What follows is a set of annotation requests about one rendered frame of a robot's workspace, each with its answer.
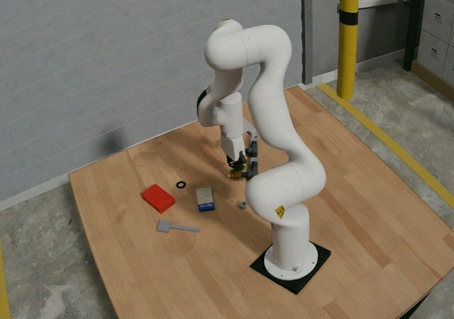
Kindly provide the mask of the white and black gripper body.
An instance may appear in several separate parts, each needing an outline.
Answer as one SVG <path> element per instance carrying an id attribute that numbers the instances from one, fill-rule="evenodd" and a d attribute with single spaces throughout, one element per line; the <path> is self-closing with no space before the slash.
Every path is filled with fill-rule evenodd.
<path id="1" fill-rule="evenodd" d="M 238 160 L 241 150 L 245 156 L 245 145 L 242 135 L 236 138 L 226 138 L 221 134 L 221 148 L 233 161 Z"/>

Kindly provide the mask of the dark grey pipe with metal clamp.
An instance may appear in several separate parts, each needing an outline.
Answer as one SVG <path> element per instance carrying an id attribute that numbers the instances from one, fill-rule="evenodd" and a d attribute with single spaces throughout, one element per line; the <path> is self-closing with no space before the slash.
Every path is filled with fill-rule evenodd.
<path id="1" fill-rule="evenodd" d="M 256 142 L 257 141 L 257 142 Z M 233 161 L 233 163 L 230 163 L 232 160 L 231 158 L 228 161 L 229 167 L 233 168 L 233 172 L 228 172 L 228 178 L 241 178 L 241 177 L 248 177 L 248 178 L 253 178 L 255 175 L 258 174 L 258 168 L 259 168 L 259 161 L 258 161 L 258 137 L 255 136 L 254 138 L 250 138 L 250 147 L 245 148 L 245 153 L 251 154 L 250 158 L 250 168 L 251 171 L 248 172 L 236 172 L 236 167 L 235 163 L 236 161 Z M 257 168 L 257 162 L 258 162 L 258 168 Z M 233 164 L 233 165 L 232 165 Z"/>

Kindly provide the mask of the red rectangular block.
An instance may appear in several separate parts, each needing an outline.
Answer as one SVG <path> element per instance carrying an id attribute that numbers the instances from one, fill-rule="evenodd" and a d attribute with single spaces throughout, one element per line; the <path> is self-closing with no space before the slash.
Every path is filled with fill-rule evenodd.
<path id="1" fill-rule="evenodd" d="M 175 198 L 169 195 L 157 184 L 152 185 L 142 194 L 143 200 L 150 204 L 160 214 L 175 204 Z"/>

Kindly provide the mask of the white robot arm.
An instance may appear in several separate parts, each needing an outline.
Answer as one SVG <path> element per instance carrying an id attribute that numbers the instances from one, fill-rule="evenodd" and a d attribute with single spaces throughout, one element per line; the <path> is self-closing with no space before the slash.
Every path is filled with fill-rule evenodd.
<path id="1" fill-rule="evenodd" d="M 271 222 L 273 245 L 265 254 L 266 270 L 282 280 L 302 278 L 316 266 L 318 253 L 309 242 L 309 212 L 301 202 L 321 192 L 326 173 L 299 137 L 289 114 L 283 89 L 292 56 L 289 36 L 278 26 L 243 29 L 237 21 L 224 19 L 206 41 L 204 56 L 216 80 L 197 99 L 200 125 L 219 125 L 226 138 L 259 135 L 289 157 L 288 162 L 250 179 L 245 200 L 257 216 Z M 243 85 L 243 67 L 257 63 L 260 73 L 248 93 L 253 127 L 243 118 L 237 91 Z"/>

